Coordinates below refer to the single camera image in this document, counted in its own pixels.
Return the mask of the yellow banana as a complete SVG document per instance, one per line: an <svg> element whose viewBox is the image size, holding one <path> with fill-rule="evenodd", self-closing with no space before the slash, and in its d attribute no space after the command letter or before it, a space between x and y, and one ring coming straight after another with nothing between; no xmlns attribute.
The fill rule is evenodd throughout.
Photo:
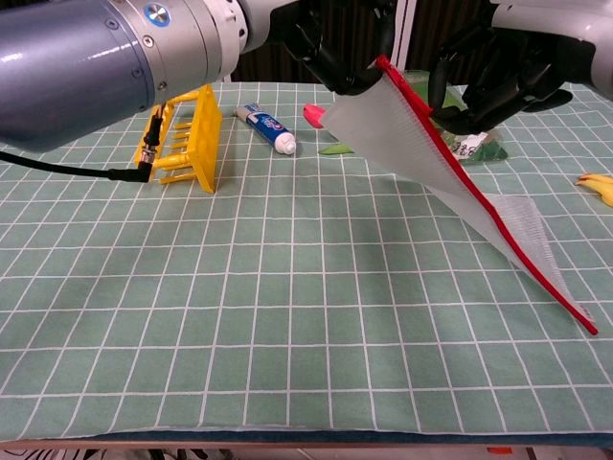
<svg viewBox="0 0 613 460"><path fill-rule="evenodd" d="M583 186L600 195L601 200L607 206L613 208L613 177L587 173L578 178L577 186Z"/></svg>

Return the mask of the white mesh zipper pouch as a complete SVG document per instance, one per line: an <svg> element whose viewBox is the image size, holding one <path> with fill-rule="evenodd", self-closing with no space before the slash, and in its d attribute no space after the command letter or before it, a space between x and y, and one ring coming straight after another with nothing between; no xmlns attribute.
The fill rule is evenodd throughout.
<svg viewBox="0 0 613 460"><path fill-rule="evenodd" d="M570 293L547 242L542 217L526 196L482 193L430 120L429 108L385 56L380 79L357 96L339 96L321 123L353 151L424 186L522 269L590 334L598 329Z"/></svg>

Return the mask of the white frame post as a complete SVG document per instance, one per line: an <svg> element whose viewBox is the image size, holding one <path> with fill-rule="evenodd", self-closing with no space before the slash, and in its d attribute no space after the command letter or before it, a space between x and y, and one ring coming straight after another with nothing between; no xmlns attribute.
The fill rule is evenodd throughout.
<svg viewBox="0 0 613 460"><path fill-rule="evenodd" d="M396 68L404 70L410 47L413 23L418 0L398 0L396 17L396 38L393 62Z"/></svg>

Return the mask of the green checkered tablecloth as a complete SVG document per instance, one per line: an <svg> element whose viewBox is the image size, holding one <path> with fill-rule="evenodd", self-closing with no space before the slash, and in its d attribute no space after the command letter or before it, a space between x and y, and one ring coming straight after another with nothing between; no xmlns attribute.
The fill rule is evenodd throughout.
<svg viewBox="0 0 613 460"><path fill-rule="evenodd" d="M325 156L332 95L223 83L217 189L0 165L0 440L155 428L613 433L613 103L575 87L471 164L532 198L589 334L421 185ZM277 153L235 115L296 138Z"/></svg>

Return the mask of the black pleated curtain backdrop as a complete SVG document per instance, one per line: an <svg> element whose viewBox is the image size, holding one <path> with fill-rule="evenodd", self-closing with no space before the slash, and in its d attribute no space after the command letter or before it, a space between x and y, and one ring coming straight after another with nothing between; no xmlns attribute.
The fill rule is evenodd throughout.
<svg viewBox="0 0 613 460"><path fill-rule="evenodd" d="M375 15L357 0L321 0L324 43L351 69L375 59ZM404 70L429 70L450 37L472 25L488 0L418 0ZM281 44L267 44L240 57L232 81L315 82L305 66Z"/></svg>

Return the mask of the pink artificial tulip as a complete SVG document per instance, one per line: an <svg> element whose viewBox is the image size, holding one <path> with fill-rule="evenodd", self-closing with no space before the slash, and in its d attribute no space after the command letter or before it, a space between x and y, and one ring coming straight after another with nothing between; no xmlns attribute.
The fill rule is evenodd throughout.
<svg viewBox="0 0 613 460"><path fill-rule="evenodd" d="M325 113L326 110L316 104L307 103L303 107L303 117L315 129L323 128L321 119ZM333 145L320 149L319 153L322 155L341 155L353 153L353 149L343 143L336 142Z"/></svg>

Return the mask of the green blister package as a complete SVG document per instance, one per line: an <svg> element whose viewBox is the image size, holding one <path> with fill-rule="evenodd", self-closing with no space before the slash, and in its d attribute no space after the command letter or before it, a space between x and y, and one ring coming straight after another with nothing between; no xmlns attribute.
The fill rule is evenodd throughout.
<svg viewBox="0 0 613 460"><path fill-rule="evenodd" d="M428 72L405 71L403 76L419 97L426 104L429 104ZM480 134L459 135L445 130L434 120L432 120L432 124L443 138L453 156L465 165L478 162L502 161L508 158L507 152L498 143L497 132L495 130Z"/></svg>

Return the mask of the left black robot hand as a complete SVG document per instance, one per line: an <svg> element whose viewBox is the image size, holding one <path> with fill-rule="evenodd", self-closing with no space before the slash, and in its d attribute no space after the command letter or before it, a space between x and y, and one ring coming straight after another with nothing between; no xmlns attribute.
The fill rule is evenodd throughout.
<svg viewBox="0 0 613 460"><path fill-rule="evenodd" d="M233 81L317 82L357 95L381 76L390 57L397 0L239 0L248 44Z"/></svg>

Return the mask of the blue white toothpaste tube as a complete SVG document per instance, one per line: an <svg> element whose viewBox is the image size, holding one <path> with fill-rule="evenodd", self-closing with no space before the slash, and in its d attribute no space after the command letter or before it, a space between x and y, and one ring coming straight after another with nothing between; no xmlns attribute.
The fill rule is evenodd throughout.
<svg viewBox="0 0 613 460"><path fill-rule="evenodd" d="M295 136L256 103L238 106L235 115L262 136L277 153L285 155L296 153Z"/></svg>

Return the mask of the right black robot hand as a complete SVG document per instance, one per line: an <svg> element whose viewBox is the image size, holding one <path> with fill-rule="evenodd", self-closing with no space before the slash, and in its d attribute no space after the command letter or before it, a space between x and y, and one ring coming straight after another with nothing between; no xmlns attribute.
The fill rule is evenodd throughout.
<svg viewBox="0 0 613 460"><path fill-rule="evenodd" d="M465 106L445 105L454 63L481 48L487 59L465 89ZM477 134L520 111L569 103L566 82L613 102L613 0L488 0L479 18L441 48L428 104L445 130Z"/></svg>

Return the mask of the yellow plastic rack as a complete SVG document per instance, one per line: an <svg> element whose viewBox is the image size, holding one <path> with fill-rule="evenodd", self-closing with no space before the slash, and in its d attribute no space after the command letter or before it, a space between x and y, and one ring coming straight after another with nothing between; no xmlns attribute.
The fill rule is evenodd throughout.
<svg viewBox="0 0 613 460"><path fill-rule="evenodd" d="M194 102L188 121L172 121L175 108ZM203 192L216 190L216 159L222 115L210 84L155 105L150 114L161 115L160 145L156 148L150 178L161 170L179 171L159 179L161 184L196 180Z"/></svg>

